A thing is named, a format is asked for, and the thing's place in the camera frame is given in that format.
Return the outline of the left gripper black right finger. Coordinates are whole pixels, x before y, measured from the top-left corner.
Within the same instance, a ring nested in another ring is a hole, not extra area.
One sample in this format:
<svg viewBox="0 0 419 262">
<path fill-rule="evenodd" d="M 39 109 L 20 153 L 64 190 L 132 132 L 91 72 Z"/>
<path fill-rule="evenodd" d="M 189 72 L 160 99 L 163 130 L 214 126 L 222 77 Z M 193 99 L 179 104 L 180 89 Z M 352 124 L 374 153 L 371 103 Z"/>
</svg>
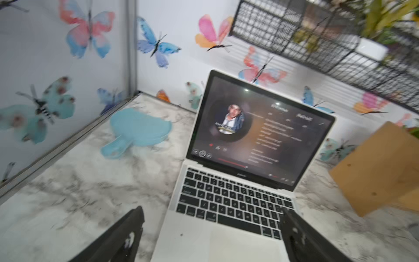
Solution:
<svg viewBox="0 0 419 262">
<path fill-rule="evenodd" d="M 291 262 L 351 262 L 294 211 L 284 211 L 280 230 Z"/>
</svg>

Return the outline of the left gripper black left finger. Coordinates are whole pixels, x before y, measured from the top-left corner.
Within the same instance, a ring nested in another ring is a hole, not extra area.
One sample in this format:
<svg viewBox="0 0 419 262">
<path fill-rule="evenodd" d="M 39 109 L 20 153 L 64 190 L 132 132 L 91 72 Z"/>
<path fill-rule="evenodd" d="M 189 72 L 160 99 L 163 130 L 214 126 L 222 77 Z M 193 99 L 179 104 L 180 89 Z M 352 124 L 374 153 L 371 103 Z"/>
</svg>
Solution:
<svg viewBox="0 0 419 262">
<path fill-rule="evenodd" d="M 145 222 L 141 206 L 130 210 L 72 262 L 133 262 L 143 235 Z"/>
</svg>

